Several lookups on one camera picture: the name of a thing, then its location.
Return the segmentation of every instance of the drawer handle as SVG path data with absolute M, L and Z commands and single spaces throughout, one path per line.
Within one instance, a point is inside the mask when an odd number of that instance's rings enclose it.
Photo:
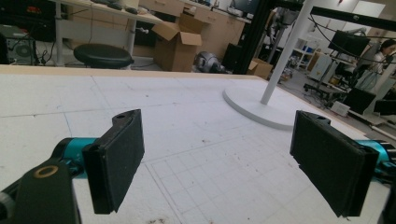
M 166 5 L 166 3 L 165 3 L 165 2 L 158 1 L 158 0 L 155 0 L 155 3 L 156 3 L 156 4 L 159 4 L 159 5 L 163 5 L 163 6 L 165 6 L 165 5 Z

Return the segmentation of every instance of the white table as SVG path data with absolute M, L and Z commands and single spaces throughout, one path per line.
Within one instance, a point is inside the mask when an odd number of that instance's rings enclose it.
M 388 198 L 389 189 L 372 182 L 361 217 L 337 218 L 290 155 L 292 133 L 224 101 L 230 86 L 264 90 L 258 77 L 0 65 L 0 83 L 0 189 L 61 139 L 101 136 L 114 115 L 142 109 L 146 154 L 119 212 L 95 215 L 87 181 L 74 180 L 84 224 L 375 224 Z M 364 138 L 281 89 L 272 97 Z
M 145 21 L 150 23 L 161 22 L 159 18 L 151 15 L 134 15 L 123 10 L 116 10 L 105 5 L 96 4 L 89 0 L 50 0 L 56 3 L 56 48 L 57 48 L 57 66 L 64 66 L 63 58 L 63 38 L 77 39 L 88 41 L 90 36 L 92 42 L 106 43 L 109 45 L 119 45 L 126 43 L 128 52 L 133 54 L 134 51 L 134 34 L 136 21 Z M 110 29 L 106 27 L 93 26 L 90 24 L 68 21 L 62 19 L 61 4 L 67 6 L 85 7 L 90 10 L 103 11 L 105 13 L 122 16 L 131 20 L 127 31 Z

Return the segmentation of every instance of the cardboard flap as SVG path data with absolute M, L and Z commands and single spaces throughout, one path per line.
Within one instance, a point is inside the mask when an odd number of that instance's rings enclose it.
M 162 36 L 167 41 L 170 41 L 179 32 L 177 24 L 168 21 L 156 24 L 151 30 L 157 35 Z
M 180 14 L 178 25 L 180 27 L 180 31 L 194 34 L 200 34 L 204 27 L 204 23 L 202 21 L 198 21 L 194 17 L 186 14 Z
M 248 70 L 253 70 L 257 66 L 257 64 L 258 63 L 254 62 L 254 61 L 251 61 L 250 65 L 248 66 Z
M 200 35 L 180 32 L 181 43 L 184 45 L 201 46 L 202 39 Z

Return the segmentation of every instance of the open cardboard box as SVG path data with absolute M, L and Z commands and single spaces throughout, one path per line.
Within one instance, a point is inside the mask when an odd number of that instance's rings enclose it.
M 164 71 L 191 72 L 197 50 L 202 45 L 204 23 L 180 14 L 178 24 L 164 21 L 152 31 L 157 34 L 154 62 Z
M 268 77 L 270 76 L 272 67 L 273 66 L 271 64 L 263 60 L 260 60 L 258 58 L 254 58 L 250 62 L 250 65 L 247 70 L 247 75 L 258 76 L 267 80 Z

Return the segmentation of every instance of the stool seat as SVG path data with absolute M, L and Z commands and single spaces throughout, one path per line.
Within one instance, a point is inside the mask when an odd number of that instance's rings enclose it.
M 104 44 L 83 44 L 73 51 L 77 60 L 92 68 L 122 68 L 134 62 L 128 51 Z

